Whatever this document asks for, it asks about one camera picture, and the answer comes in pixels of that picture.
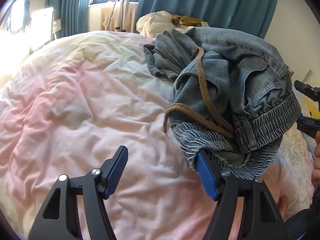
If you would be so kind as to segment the person right hand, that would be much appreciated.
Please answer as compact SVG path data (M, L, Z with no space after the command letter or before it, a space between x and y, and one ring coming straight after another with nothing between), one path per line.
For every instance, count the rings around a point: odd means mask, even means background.
M320 132L316 134L316 144L314 150L315 160L314 160L314 169L311 175L311 181L315 189L319 186L320 180Z

